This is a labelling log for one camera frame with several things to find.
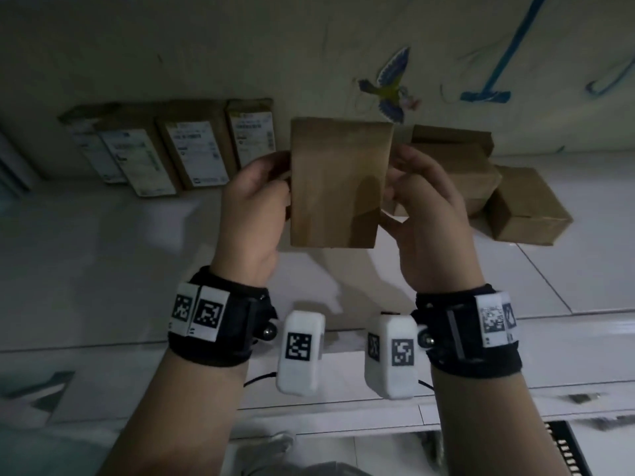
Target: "white marker tag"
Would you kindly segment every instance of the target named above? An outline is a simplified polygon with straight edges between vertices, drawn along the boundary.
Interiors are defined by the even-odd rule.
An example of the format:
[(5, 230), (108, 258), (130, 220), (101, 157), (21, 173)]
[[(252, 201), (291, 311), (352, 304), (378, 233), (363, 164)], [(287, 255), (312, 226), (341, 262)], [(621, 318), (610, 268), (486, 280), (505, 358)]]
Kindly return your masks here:
[(177, 288), (177, 297), (174, 301), (172, 314), (168, 323), (168, 331), (179, 336), (187, 336), (190, 328), (192, 313), (196, 305), (200, 286), (182, 282)]
[(507, 293), (476, 296), (483, 347), (497, 347), (518, 341), (518, 328)]
[(199, 293), (188, 336), (216, 342), (228, 299), (229, 293), (227, 291), (203, 286)]

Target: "wall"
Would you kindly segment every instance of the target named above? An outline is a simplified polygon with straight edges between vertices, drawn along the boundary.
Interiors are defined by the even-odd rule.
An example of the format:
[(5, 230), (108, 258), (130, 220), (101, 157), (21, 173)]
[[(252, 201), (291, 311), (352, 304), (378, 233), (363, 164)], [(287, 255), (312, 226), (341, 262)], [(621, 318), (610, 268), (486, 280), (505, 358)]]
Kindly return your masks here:
[(422, 106), (402, 140), (425, 123), (491, 130), (497, 154), (635, 146), (633, 73), (599, 98), (583, 89), (633, 56), (635, 0), (546, 0), (496, 83), (510, 102), (458, 101), (531, 1), (2, 0), (0, 127), (44, 175), (91, 177), (55, 120), (75, 104), (271, 96), (286, 148), (294, 116), (380, 120), (354, 80), (410, 45), (403, 83)]

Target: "person's right hand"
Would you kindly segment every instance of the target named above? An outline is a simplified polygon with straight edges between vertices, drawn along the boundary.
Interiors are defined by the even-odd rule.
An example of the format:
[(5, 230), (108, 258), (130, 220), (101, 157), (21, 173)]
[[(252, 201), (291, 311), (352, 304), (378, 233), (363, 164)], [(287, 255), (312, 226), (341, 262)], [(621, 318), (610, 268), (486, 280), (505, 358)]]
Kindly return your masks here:
[(396, 240), (401, 272), (417, 293), (466, 291), (485, 284), (461, 194), (432, 157), (397, 145), (385, 197), (409, 217), (399, 222), (382, 212), (380, 225)]

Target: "person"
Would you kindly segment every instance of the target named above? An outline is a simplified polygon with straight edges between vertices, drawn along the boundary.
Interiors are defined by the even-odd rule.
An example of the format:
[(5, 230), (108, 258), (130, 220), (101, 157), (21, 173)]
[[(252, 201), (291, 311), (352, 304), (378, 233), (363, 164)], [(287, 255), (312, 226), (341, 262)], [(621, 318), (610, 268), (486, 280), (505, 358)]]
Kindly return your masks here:
[[(483, 286), (464, 202), (449, 176), (407, 145), (393, 148), (390, 165), (384, 196), (409, 218), (382, 213), (380, 225), (397, 242), (410, 287), (447, 294)], [(225, 186), (212, 274), (266, 287), (290, 204), (288, 184), (275, 177), (288, 166), (288, 153), (273, 153)], [(246, 374), (247, 363), (203, 366), (168, 349), (99, 476), (218, 474)], [(569, 474), (520, 372), (476, 379), (433, 366), (432, 376), (450, 475)]]

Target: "white device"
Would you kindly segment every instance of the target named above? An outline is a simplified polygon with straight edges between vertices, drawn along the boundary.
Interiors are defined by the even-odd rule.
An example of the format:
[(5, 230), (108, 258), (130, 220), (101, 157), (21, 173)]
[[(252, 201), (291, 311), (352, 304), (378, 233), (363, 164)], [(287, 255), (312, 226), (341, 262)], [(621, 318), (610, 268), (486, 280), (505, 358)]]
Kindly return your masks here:
[(364, 379), (384, 399), (410, 399), (419, 389), (417, 322), (410, 315), (379, 315), (368, 322)]
[(284, 320), (275, 385), (284, 394), (318, 391), (326, 319), (318, 312), (294, 310)]

